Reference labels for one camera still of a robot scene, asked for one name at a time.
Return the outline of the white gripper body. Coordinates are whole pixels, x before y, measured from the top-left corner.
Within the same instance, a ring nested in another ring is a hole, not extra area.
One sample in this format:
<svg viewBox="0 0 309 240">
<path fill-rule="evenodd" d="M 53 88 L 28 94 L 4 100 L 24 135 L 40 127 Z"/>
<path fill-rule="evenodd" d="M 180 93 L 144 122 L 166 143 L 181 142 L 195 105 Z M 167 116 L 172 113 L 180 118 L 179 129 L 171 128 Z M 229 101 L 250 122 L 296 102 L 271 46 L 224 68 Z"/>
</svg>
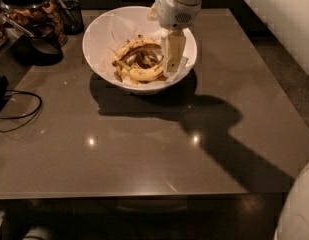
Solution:
<svg viewBox="0 0 309 240">
<path fill-rule="evenodd" d="M 147 19 L 168 30 L 188 28 L 201 9 L 202 0 L 155 0 Z"/>
</svg>

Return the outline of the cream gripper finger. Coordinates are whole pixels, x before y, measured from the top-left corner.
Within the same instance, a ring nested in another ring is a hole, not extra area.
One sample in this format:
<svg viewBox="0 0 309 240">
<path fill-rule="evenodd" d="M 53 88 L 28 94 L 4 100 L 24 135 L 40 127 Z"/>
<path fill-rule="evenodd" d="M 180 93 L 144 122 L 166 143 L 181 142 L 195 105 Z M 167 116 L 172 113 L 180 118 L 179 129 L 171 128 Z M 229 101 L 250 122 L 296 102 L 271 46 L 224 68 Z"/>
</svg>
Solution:
<svg viewBox="0 0 309 240">
<path fill-rule="evenodd" d="M 174 75 L 183 57 L 186 37 L 182 30 L 171 30 L 163 39 L 164 44 L 164 75 L 170 77 Z"/>
<path fill-rule="evenodd" d="M 161 48 L 162 48 L 162 54 L 163 54 L 163 61 L 167 61 L 167 58 L 168 58 L 167 36 L 161 37 Z"/>
</svg>

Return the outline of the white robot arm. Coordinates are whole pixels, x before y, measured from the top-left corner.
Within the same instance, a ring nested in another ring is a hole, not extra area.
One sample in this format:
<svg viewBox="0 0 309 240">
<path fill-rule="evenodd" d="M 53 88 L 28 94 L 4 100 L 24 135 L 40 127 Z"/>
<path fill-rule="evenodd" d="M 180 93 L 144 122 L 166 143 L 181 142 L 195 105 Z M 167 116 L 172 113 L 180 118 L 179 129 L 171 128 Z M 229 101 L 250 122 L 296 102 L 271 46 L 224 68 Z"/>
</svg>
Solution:
<svg viewBox="0 0 309 240">
<path fill-rule="evenodd" d="M 309 112 L 309 0 L 243 0 L 298 63 L 301 72 L 283 82 L 288 97 Z M 202 0 L 155 0 L 148 18 L 171 35 L 193 24 Z M 298 174 L 273 240 L 309 240 L 309 162 Z"/>
</svg>

